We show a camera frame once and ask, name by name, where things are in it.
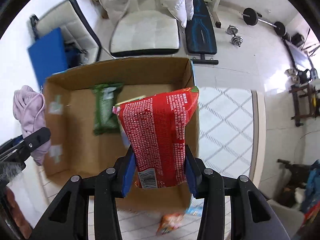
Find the light blue snack packet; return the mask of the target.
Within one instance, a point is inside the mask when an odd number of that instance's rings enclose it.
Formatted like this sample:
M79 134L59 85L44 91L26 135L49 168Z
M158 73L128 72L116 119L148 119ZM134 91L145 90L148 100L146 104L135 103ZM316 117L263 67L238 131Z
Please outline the light blue snack packet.
M203 211L203 205L204 205L204 199L196 199L192 197L190 201L190 205L186 209L185 213L188 215L201 217L202 211Z

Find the treadmill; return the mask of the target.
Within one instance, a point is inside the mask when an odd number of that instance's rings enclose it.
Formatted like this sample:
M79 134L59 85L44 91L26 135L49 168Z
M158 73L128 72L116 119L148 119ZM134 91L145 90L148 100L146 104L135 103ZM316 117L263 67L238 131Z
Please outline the treadmill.
M298 49L295 45L293 45L286 39L283 38L282 41L288 51L293 68L300 71L305 71L306 69L311 70L313 68L313 63L306 53Z

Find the black blue weight bench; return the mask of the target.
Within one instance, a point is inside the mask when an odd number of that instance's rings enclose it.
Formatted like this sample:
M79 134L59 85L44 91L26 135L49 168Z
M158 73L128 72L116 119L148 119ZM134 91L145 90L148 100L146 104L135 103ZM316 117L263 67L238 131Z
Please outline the black blue weight bench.
M215 33L207 6L204 0L193 0L193 6L193 18L187 22L185 28L187 51L193 56L194 64L218 65L218 60L212 57L206 59L206 55L217 53Z

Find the patterned table cover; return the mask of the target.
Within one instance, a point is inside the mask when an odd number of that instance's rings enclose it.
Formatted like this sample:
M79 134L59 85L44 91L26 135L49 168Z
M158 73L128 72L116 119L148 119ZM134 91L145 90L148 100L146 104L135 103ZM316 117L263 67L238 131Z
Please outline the patterned table cover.
M262 93L237 88L200 88L200 158L225 177L247 175L259 185L265 155ZM180 227L157 235L157 212L118 211L124 239L195 239L201 217L185 214Z

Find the orange panda snack bag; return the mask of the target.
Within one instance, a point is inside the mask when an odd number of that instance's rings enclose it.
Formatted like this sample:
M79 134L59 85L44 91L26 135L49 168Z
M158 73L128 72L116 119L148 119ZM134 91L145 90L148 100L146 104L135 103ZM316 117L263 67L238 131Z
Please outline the orange panda snack bag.
M163 215L157 229L157 235L164 235L178 229L183 217L184 214L181 213Z

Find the purple fluffy cloth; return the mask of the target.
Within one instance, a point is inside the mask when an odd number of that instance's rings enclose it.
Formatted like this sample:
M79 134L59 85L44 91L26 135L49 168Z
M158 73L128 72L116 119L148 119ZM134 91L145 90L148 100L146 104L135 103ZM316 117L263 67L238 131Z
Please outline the purple fluffy cloth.
M14 92L12 109L15 119L21 124L23 138L46 127L45 98L42 93L35 92L31 87L23 85Z

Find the grey chair seat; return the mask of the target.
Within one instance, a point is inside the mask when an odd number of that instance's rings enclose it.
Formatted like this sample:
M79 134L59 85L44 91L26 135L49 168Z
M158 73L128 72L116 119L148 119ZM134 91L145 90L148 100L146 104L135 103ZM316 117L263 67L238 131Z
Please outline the grey chair seat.
M293 238L303 225L304 214L301 211L280 205L272 199L269 199L267 202L278 216L289 237Z

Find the barbell on floor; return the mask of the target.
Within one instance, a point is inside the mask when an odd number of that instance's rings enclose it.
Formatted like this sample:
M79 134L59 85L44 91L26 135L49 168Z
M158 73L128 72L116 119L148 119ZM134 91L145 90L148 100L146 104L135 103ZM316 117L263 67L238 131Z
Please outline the barbell on floor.
M242 18L244 22L250 26L255 26L258 24L258 22L272 26L276 34L280 37L284 37L287 34L286 27L283 23L279 21L271 23L267 20L264 20L262 19L262 16L252 8L245 8L242 12Z

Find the dark wooden chair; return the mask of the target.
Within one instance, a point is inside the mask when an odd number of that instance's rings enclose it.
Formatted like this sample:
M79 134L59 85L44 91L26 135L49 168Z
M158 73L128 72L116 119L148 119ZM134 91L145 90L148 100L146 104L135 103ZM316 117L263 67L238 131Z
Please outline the dark wooden chair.
M289 93L292 95L294 116L291 120L296 127L303 126L303 120L319 117L319 89L310 83L302 86L292 85Z

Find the green wet wipes pack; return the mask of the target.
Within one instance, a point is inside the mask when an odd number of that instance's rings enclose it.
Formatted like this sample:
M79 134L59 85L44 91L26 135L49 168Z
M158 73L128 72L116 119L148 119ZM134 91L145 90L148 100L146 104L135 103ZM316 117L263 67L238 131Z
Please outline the green wet wipes pack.
M122 90L122 83L102 83L91 89L95 95L94 135L120 131L117 117L112 113L112 108L117 103L118 95Z

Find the red snack packet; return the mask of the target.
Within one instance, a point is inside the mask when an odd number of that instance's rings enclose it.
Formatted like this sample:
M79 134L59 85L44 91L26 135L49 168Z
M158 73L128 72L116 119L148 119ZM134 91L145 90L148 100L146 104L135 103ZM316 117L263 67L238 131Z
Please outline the red snack packet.
M138 187L157 189L185 182L185 127L198 99L199 89L194 86L127 104L127 135L135 154Z

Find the white chair black frame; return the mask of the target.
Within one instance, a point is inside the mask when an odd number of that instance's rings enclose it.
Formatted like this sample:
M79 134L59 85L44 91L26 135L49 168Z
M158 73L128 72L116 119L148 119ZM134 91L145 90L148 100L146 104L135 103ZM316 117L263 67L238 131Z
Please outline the white chair black frame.
M61 29L63 40L80 50L87 51L87 63L99 61L102 45L76 0L64 0L38 18L30 16L34 37L43 37L56 28Z

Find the blue white tissue pack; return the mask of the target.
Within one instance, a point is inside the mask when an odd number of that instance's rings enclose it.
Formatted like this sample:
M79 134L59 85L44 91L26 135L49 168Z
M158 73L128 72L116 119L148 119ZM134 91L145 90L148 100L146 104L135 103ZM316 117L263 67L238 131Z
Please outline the blue white tissue pack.
M129 109L127 107L127 104L135 101L143 100L144 98L146 98L146 95L137 96L135 98L131 98L131 99L116 103L112 108L112 113L117 116L121 139L123 141L124 147L127 150L131 145L131 141L127 135L127 131L129 131L129 122L130 122L129 117L127 116L127 110Z

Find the cardboard box blue printed sides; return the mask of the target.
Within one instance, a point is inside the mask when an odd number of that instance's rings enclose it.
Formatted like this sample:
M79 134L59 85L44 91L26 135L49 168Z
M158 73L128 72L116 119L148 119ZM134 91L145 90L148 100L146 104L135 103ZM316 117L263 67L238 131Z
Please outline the cardboard box blue printed sides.
M97 86L116 84L116 102L193 87L193 65L185 57L129 57L48 77L43 94L51 147L43 166L49 180L64 185L76 174L95 176L126 154L116 115L106 128L97 128Z

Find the chrome dumbbell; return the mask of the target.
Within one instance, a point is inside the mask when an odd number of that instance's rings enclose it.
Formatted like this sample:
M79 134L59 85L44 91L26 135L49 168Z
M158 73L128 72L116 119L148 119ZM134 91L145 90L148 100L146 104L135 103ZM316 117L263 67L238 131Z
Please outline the chrome dumbbell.
M229 25L229 27L226 30L226 33L232 36L231 43L237 47L241 47L244 39L242 36L238 35L238 32L239 29L234 25Z

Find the white padded chair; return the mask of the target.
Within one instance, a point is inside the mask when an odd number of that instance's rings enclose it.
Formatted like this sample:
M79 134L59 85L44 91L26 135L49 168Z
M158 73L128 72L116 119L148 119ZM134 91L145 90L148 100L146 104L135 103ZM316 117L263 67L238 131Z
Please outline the white padded chair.
M156 10L127 14L117 23L110 40L114 57L170 55L179 49L176 19Z

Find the blue bag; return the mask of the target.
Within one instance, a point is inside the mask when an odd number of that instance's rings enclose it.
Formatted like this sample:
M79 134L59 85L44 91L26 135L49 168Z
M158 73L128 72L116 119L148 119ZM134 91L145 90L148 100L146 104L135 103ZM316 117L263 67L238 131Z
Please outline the blue bag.
M305 197L301 204L301 211L308 213L319 202L319 160L310 166L309 177L305 188Z

